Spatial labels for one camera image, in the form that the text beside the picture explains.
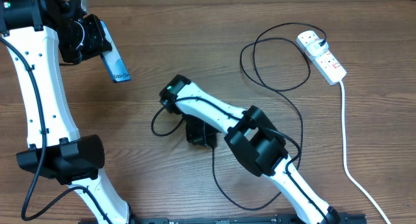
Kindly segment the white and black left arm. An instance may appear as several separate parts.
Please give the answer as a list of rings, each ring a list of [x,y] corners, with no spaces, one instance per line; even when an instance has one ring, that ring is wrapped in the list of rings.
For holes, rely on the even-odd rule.
[[[96,223],[136,223],[105,173],[100,137],[80,135],[60,72],[100,56],[113,82],[130,80],[105,23],[89,13],[86,0],[1,0],[1,42],[27,116],[28,148],[16,155],[19,167],[77,193]]]

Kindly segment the blue Galaxy smartphone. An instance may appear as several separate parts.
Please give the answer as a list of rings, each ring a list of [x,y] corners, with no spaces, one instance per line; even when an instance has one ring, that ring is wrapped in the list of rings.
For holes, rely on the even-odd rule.
[[[105,51],[100,54],[100,57],[109,72],[110,78],[114,83],[127,82],[131,80],[131,76],[118,52],[116,45],[109,33],[109,30],[104,23],[101,21],[101,25],[105,32],[105,39],[110,43],[111,50]]]

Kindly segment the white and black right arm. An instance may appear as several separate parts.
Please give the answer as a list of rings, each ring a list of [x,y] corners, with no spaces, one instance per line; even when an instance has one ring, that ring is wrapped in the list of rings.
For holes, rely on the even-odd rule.
[[[293,139],[278,131],[262,110],[229,105],[182,75],[176,75],[159,95],[168,112],[192,116],[222,133],[237,161],[256,177],[272,181],[301,221],[340,222],[336,209],[312,190],[293,164],[285,148]]]

